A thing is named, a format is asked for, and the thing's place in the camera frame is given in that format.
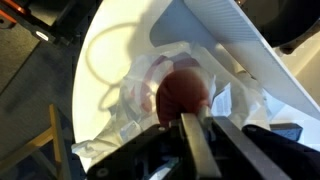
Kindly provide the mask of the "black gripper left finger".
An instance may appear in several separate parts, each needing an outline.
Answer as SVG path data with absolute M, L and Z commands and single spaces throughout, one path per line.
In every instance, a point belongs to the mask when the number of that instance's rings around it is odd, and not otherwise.
M 181 115 L 186 139 L 190 148 L 196 180 L 221 178 L 221 172 L 211 153 L 199 120 L 194 114 Z

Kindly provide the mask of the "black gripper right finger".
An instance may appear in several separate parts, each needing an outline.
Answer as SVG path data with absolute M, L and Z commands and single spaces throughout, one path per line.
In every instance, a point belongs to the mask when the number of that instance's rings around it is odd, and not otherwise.
M 213 123 L 253 166 L 263 180 L 291 180 L 264 152 L 226 117 L 214 117 Z

